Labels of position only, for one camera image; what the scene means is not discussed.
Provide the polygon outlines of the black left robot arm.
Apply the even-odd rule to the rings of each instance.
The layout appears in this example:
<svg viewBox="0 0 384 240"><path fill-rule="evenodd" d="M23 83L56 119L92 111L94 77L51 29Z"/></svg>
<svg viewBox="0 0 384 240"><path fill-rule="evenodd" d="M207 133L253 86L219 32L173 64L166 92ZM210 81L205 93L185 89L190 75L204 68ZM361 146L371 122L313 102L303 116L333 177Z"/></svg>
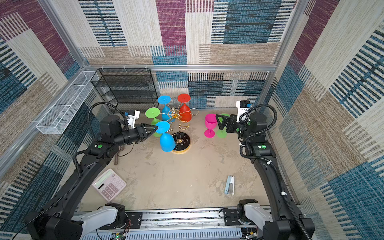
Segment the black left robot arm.
<svg viewBox="0 0 384 240"><path fill-rule="evenodd" d="M75 172L61 189L38 212L29 212L24 218L33 240L79 240L88 233L108 224L125 223L125 208L104 206L99 210L73 220L77 205L88 188L105 169L123 145L138 144L152 136L158 126L149 124L129 128L125 114L104 117L100 135L92 135L86 150L73 154Z"/></svg>

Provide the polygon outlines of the green front wine glass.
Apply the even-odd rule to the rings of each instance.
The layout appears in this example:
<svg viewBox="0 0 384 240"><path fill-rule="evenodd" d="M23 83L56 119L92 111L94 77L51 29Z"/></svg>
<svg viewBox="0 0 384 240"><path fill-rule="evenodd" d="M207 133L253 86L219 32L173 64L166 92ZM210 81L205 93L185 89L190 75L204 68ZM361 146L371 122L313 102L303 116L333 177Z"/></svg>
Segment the green front wine glass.
<svg viewBox="0 0 384 240"><path fill-rule="evenodd" d="M221 124L222 123L222 121L223 121L223 118L221 118L221 117L219 117L218 118L219 119L219 123ZM221 139L224 139L224 138L226 138L227 137L227 132L226 132L226 127L224 127L222 130L218 130L217 131L217 136L219 137L219 138L221 138Z"/></svg>

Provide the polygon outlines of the pink wine glass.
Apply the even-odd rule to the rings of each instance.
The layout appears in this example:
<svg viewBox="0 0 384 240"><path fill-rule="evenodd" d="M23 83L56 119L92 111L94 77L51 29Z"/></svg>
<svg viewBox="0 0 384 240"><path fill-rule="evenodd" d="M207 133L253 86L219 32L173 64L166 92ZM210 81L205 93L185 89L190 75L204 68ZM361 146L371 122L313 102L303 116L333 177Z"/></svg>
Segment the pink wine glass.
<svg viewBox="0 0 384 240"><path fill-rule="evenodd" d="M215 127L217 126L217 119L215 114L208 114L205 117L205 125L207 130L205 130L204 134L207 138L213 138L215 136Z"/></svg>

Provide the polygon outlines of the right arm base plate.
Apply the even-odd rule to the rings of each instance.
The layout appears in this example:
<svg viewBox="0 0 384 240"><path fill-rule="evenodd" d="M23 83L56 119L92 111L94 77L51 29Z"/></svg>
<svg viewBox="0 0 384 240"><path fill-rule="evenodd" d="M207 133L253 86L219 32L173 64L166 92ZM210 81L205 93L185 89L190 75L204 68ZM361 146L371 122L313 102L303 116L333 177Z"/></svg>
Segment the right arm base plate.
<svg viewBox="0 0 384 240"><path fill-rule="evenodd" d="M222 208L219 210L219 217L224 220L225 226L240 226L250 224L250 222L244 222L240 219L236 209Z"/></svg>

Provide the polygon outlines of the green wine glass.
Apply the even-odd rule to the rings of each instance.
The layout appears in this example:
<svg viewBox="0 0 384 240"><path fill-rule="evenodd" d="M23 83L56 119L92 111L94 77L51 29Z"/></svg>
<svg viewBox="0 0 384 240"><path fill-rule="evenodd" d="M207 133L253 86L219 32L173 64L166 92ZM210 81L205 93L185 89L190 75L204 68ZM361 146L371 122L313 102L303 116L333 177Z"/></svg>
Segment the green wine glass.
<svg viewBox="0 0 384 240"><path fill-rule="evenodd" d="M149 108L148 110L146 110L146 113L145 113L147 118L153 119L151 122L151 125L156 125L161 121L160 119L157 118L159 114L160 114L160 110L155 107Z"/></svg>
<svg viewBox="0 0 384 240"><path fill-rule="evenodd" d="M222 123L222 121L223 121L223 118L221 118L221 117L219 117L218 118L219 119L219 123L221 124ZM217 136L219 137L219 138L221 138L221 139L224 139L224 138L226 138L227 137L227 132L226 132L226 127L224 127L222 130L218 130L217 131Z"/></svg>

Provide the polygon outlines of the green back wine glass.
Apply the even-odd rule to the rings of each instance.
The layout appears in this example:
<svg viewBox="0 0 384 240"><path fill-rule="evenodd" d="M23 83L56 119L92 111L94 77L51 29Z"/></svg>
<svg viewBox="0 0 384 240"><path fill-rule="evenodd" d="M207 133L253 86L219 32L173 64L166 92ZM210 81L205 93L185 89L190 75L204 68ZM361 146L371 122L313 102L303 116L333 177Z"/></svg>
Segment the green back wine glass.
<svg viewBox="0 0 384 240"><path fill-rule="evenodd" d="M155 107L149 108L148 110L146 110L146 113L145 113L147 118L153 119L151 122L151 125L156 125L161 121L160 119L157 118L159 114L160 114L160 110Z"/></svg>

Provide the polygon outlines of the blue front wine glass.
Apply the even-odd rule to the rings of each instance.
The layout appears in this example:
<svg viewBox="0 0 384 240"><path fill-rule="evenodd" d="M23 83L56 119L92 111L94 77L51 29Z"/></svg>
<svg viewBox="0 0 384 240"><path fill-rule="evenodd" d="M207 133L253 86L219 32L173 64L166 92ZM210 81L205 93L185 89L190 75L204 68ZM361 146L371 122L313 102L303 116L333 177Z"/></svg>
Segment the blue front wine glass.
<svg viewBox="0 0 384 240"><path fill-rule="evenodd" d="M171 152L176 147L176 142L171 134L168 133L170 124L166 121L160 121L156 124L156 133L161 134L160 145L164 152Z"/></svg>

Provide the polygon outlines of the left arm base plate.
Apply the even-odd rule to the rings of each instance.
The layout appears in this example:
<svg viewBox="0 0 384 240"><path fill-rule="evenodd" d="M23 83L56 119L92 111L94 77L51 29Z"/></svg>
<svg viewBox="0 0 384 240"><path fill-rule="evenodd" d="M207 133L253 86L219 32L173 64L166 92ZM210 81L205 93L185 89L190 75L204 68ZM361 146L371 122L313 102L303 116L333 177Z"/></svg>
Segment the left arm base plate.
<svg viewBox="0 0 384 240"><path fill-rule="evenodd" d="M141 227L143 212L125 212L122 222L102 226L99 230L128 230Z"/></svg>

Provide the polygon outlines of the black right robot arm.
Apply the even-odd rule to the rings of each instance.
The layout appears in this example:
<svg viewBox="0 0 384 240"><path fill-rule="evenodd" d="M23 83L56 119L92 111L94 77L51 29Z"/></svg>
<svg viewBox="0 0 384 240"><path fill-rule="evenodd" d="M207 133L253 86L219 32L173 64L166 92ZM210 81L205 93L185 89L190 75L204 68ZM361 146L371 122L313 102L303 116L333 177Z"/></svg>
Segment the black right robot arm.
<svg viewBox="0 0 384 240"><path fill-rule="evenodd" d="M253 223L261 230L260 237L248 235L246 239L310 240L315 224L293 200L278 167L276 153L266 139L266 132L277 122L277 111L268 104L243 108L244 105L245 101L241 101L237 115L215 117L220 130L238 135L240 156L250 160L257 170L270 203L270 211L265 211L256 200L239 201L239 223Z"/></svg>

